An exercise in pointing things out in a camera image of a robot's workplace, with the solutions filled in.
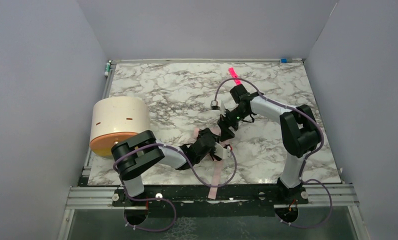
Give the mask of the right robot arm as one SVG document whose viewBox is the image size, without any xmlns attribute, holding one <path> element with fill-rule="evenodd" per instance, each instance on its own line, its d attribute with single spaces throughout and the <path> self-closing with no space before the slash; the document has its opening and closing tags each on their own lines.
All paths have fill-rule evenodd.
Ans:
<svg viewBox="0 0 398 240">
<path fill-rule="evenodd" d="M 306 104 L 285 105 L 266 98 L 260 91 L 250 93 L 242 84 L 234 86 L 230 94 L 237 105 L 234 109 L 225 109 L 217 99 L 210 104 L 213 110 L 220 110 L 219 139 L 222 142 L 233 139 L 239 123 L 248 116 L 260 115 L 278 123 L 287 156 L 276 184 L 284 197 L 292 197 L 302 187 L 305 161 L 324 144 L 324 135 L 311 108 Z"/>
</svg>

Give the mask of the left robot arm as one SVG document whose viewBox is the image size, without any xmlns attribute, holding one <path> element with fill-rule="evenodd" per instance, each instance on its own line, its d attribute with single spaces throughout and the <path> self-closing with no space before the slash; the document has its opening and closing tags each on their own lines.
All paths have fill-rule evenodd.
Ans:
<svg viewBox="0 0 398 240">
<path fill-rule="evenodd" d="M 221 161 L 231 155 L 231 147 L 222 145 L 220 137 L 209 128 L 200 130 L 194 143 L 178 147 L 156 139 L 151 130 L 145 130 L 110 149 L 113 168 L 119 174 L 130 197 L 141 195 L 145 188 L 142 174 L 156 164 L 170 166 L 178 171 L 192 169 L 205 157 Z"/>
</svg>

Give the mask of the pink folding umbrella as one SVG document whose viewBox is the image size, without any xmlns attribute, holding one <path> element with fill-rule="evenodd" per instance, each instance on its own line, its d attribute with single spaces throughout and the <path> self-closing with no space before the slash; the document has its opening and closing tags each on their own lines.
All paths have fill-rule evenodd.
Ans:
<svg viewBox="0 0 398 240">
<path fill-rule="evenodd" d="M 215 135 L 220 135 L 221 134 L 221 130 L 220 130 L 219 127 L 214 127 L 214 128 L 211 128 L 210 130 Z M 214 160 L 214 159 L 212 159 L 212 161 L 213 161 L 214 169 L 213 169 L 213 176 L 212 176 L 212 180 L 211 180 L 211 185 L 215 185 L 216 186 L 216 185 L 220 184 L 221 174 L 222 174 L 222 170 L 223 170 L 223 166 L 224 166 L 224 161 L 223 160 L 217 161 L 217 160 Z M 209 199 L 211 199 L 211 200 L 215 200 L 216 197 L 217 197 L 217 191 L 218 191 L 218 188 L 216 188 L 216 187 L 210 188 L 207 197 Z"/>
</svg>

